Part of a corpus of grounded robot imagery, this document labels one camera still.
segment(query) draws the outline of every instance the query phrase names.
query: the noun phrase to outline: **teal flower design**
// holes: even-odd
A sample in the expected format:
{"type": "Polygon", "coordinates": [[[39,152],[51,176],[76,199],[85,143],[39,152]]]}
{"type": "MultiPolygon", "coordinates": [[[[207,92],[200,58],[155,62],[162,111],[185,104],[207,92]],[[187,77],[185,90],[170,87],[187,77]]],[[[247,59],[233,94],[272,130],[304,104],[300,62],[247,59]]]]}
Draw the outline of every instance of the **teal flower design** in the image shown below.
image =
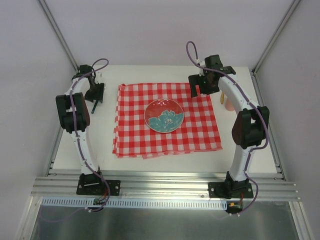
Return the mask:
{"type": "Polygon", "coordinates": [[[149,118],[149,127],[160,133],[170,133],[176,130],[184,121],[184,113],[176,114],[165,110],[159,117],[149,118]]]}

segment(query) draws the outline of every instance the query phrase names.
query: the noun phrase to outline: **tabletop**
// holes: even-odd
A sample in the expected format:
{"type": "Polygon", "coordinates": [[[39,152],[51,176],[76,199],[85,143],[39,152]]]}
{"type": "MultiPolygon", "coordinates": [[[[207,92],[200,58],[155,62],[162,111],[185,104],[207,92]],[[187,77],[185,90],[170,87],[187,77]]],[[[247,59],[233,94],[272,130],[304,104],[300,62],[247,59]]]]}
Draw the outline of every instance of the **tabletop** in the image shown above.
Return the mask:
{"type": "MultiPolygon", "coordinates": [[[[255,89],[247,67],[234,67],[239,84],[257,101],[255,89]]],[[[195,66],[137,66],[110,65],[96,74],[96,81],[105,83],[103,103],[99,103],[94,114],[90,113],[89,137],[97,162],[102,170],[175,172],[175,173],[225,173],[233,162],[236,145],[231,130],[236,120],[234,111],[227,111],[220,103],[221,92],[211,94],[214,115],[219,129],[223,149],[189,154],[117,158],[112,153],[115,127],[115,110],[119,84],[135,83],[184,83],[188,76],[199,72],[195,66]]],[[[91,112],[93,103],[86,101],[91,112]]],[[[76,147],[64,130],[53,169],[80,170],[76,147]]],[[[250,173],[276,173],[270,146],[254,154],[250,173]]]]}

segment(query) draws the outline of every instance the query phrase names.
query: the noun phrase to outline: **gray wall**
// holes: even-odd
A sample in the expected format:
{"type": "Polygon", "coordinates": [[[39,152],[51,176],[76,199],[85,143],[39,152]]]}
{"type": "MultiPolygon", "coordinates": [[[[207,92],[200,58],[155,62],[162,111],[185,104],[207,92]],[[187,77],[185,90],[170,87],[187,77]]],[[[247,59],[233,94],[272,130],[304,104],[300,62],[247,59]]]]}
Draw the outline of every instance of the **gray wall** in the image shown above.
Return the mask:
{"type": "Polygon", "coordinates": [[[320,239],[320,1],[303,0],[258,72],[289,180],[320,239]]]}
{"type": "Polygon", "coordinates": [[[74,73],[35,0],[0,6],[0,239],[14,239],[58,129],[55,96],[74,73]]]}
{"type": "Polygon", "coordinates": [[[80,64],[190,65],[220,54],[225,65],[258,61],[292,0],[47,0],[80,64]]]}

